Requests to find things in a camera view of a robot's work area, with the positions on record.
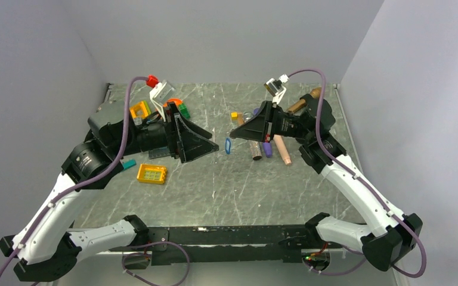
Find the orange lego window piece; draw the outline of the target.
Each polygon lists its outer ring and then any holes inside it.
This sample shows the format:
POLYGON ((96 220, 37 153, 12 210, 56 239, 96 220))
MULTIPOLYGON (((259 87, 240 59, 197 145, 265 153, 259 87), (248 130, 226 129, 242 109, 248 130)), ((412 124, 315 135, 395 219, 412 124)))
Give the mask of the orange lego window piece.
POLYGON ((137 181, 143 184, 163 185, 166 181, 168 169, 165 166, 153 164, 140 164, 137 181))

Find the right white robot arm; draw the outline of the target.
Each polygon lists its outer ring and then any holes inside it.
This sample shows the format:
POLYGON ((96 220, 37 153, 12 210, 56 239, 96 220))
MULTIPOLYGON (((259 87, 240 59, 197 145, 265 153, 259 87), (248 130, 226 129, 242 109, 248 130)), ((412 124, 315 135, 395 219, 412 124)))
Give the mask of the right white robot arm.
POLYGON ((299 115, 264 101, 257 114, 230 136, 260 142, 270 142, 278 135, 295 138, 304 162, 340 190, 364 220, 349 223, 319 213, 305 224, 306 242, 315 248, 336 243, 362 253, 380 271, 393 268, 418 245, 422 220, 393 205, 359 171, 330 134, 335 119, 329 103, 306 95, 302 99, 306 106, 299 115))

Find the blue key tag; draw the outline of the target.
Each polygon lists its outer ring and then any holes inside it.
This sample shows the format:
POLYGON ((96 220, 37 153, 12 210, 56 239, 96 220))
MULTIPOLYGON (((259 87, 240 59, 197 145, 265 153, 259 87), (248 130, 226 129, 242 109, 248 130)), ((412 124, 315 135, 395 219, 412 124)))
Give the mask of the blue key tag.
POLYGON ((224 150, 226 154, 231 154, 231 146, 232 146, 231 139, 229 137, 226 137, 225 144, 224 144, 224 150))

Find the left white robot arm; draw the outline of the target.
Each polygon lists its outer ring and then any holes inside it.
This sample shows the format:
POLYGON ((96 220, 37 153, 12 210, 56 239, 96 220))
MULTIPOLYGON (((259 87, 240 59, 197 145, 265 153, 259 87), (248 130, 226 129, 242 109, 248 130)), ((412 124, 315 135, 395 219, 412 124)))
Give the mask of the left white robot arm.
POLYGON ((22 282, 51 282, 87 257, 118 247, 140 250, 149 230, 136 215, 100 228, 71 231, 71 225, 111 179, 123 170, 124 156, 166 148, 182 163, 218 151, 210 132, 186 119, 169 104, 166 120, 136 125, 124 101, 109 101, 88 118, 90 130, 62 164, 57 181, 27 226, 1 238, 0 249, 17 259, 14 273, 22 282))

